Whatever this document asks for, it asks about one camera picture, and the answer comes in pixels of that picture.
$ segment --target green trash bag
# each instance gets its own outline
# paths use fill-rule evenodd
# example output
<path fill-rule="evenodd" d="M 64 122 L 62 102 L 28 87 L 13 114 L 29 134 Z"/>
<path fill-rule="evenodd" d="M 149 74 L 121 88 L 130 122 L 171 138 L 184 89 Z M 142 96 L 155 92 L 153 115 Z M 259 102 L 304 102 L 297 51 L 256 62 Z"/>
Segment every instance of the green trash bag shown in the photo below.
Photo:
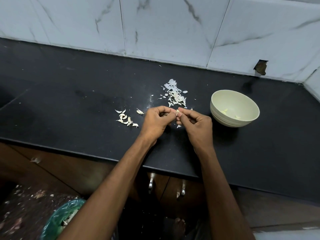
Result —
<path fill-rule="evenodd" d="M 74 199 L 58 208 L 44 226 L 40 240 L 56 240 L 63 230 L 62 221 L 78 211 L 84 203 L 83 199 Z"/>

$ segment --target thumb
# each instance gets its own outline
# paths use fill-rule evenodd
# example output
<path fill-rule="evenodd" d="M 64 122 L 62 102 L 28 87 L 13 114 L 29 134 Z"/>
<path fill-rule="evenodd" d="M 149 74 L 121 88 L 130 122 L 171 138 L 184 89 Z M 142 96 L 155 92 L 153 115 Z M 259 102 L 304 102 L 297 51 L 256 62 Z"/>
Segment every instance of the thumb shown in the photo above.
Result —
<path fill-rule="evenodd" d="M 164 123 L 167 125 L 176 119 L 176 114 L 170 112 L 167 116 L 163 116 Z"/>
<path fill-rule="evenodd" d="M 186 129 L 190 128 L 190 126 L 193 126 L 189 118 L 184 113 L 178 112 L 178 117 Z"/>

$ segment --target white bowl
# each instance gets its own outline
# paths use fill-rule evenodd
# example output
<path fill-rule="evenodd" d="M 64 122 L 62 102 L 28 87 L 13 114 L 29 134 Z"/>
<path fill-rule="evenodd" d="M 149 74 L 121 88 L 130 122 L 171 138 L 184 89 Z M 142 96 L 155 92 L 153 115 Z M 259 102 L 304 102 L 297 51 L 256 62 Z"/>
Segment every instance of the white bowl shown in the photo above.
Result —
<path fill-rule="evenodd" d="M 228 127 L 245 126 L 260 115 L 258 105 L 251 98 L 232 90 L 212 94 L 210 111 L 216 121 Z"/>

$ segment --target foot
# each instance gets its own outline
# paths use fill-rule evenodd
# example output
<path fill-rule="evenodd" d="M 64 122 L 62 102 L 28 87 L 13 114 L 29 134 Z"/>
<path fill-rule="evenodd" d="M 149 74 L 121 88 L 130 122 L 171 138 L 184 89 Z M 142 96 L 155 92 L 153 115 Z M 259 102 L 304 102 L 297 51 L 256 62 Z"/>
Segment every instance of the foot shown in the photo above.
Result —
<path fill-rule="evenodd" d="M 176 218 L 173 224 L 173 240 L 181 240 L 186 231 L 186 223 L 183 219 Z"/>

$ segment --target kitchen counter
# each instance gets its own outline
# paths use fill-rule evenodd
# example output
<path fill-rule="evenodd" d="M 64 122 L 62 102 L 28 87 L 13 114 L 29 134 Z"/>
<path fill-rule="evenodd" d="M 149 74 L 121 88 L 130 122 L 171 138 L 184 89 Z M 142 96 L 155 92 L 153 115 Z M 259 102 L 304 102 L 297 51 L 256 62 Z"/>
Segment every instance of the kitchen counter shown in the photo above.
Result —
<path fill-rule="evenodd" d="M 260 117 L 242 128 L 212 119 L 214 147 L 229 184 L 320 203 L 320 104 L 299 84 L 0 39 L 0 139 L 119 161 L 140 128 L 117 122 L 115 109 L 126 109 L 141 126 L 136 108 L 167 106 L 158 98 L 170 79 L 188 91 L 186 106 L 205 115 L 220 89 L 241 92 L 259 106 Z M 143 167 L 201 179 L 187 133 L 174 124 Z"/>

